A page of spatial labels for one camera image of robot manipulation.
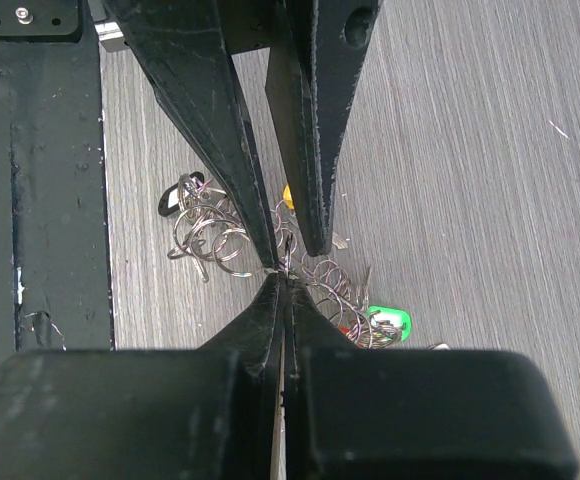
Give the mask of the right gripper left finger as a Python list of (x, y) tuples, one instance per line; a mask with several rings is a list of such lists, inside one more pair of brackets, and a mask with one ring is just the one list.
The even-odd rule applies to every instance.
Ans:
[(194, 350), (33, 350), (0, 365), (0, 479), (270, 479), (284, 279)]

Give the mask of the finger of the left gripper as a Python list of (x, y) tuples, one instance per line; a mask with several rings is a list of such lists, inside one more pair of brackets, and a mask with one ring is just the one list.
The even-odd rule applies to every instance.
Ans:
[(157, 102), (224, 187), (261, 263), (278, 262), (249, 111), (217, 1), (108, 1)]
[(337, 167), (378, 1), (277, 1), (266, 95), (304, 245), (332, 249)]

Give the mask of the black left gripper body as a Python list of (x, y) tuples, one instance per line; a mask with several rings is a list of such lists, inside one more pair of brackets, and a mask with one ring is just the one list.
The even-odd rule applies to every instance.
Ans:
[(219, 0), (217, 6), (227, 54), (271, 48), (278, 43), (277, 1)]

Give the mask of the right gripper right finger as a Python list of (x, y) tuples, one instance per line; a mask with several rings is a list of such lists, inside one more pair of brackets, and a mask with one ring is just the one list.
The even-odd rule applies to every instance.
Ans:
[(497, 350), (366, 350), (286, 281), (291, 479), (574, 479), (540, 369)]

